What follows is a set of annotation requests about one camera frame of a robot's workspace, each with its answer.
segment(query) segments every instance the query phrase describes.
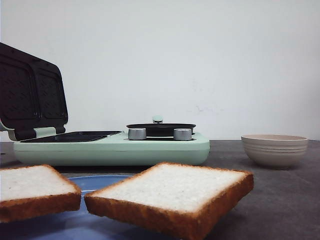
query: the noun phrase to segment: beige bowl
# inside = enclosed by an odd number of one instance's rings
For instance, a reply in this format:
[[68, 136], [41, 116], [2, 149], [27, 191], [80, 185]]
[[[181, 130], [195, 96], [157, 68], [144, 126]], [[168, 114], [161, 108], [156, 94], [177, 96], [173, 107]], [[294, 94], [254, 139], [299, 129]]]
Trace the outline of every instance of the beige bowl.
[[308, 148], [308, 139], [288, 135], [244, 135], [243, 148], [255, 163], [276, 169], [286, 169], [299, 162]]

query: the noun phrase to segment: open lid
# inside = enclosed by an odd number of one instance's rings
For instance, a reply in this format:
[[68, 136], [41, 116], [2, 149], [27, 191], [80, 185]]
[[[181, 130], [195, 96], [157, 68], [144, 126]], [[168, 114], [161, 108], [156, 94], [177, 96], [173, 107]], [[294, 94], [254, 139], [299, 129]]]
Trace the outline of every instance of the open lid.
[[35, 128], [64, 133], [68, 112], [59, 68], [0, 43], [0, 125], [14, 140], [36, 138]]

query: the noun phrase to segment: frying pan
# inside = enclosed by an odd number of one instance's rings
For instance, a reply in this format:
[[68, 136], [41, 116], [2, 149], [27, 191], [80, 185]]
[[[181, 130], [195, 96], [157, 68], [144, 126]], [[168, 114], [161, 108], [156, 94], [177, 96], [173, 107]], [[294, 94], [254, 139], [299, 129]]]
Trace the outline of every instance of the frying pan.
[[191, 129], [194, 132], [195, 124], [188, 123], [142, 123], [127, 125], [129, 129], [145, 128], [147, 137], [173, 137], [174, 129]]

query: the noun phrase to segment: bread slice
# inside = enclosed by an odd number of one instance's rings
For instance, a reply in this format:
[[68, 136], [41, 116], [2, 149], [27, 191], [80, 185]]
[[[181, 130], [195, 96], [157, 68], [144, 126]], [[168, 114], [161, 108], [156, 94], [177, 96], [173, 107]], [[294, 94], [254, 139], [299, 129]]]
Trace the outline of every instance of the bread slice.
[[0, 169], [0, 223], [75, 211], [81, 189], [49, 165]]
[[247, 171], [164, 162], [84, 200], [91, 214], [201, 240], [253, 187]]

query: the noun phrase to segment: mint green sandwich maker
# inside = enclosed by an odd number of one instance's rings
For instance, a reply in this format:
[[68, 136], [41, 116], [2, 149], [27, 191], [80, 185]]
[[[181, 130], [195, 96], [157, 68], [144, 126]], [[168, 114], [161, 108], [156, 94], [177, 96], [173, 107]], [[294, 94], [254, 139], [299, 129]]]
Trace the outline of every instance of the mint green sandwich maker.
[[28, 165], [199, 165], [209, 154], [194, 124], [127, 125], [126, 131], [66, 132], [68, 111], [59, 68], [0, 43], [0, 130], [8, 131], [16, 159]]

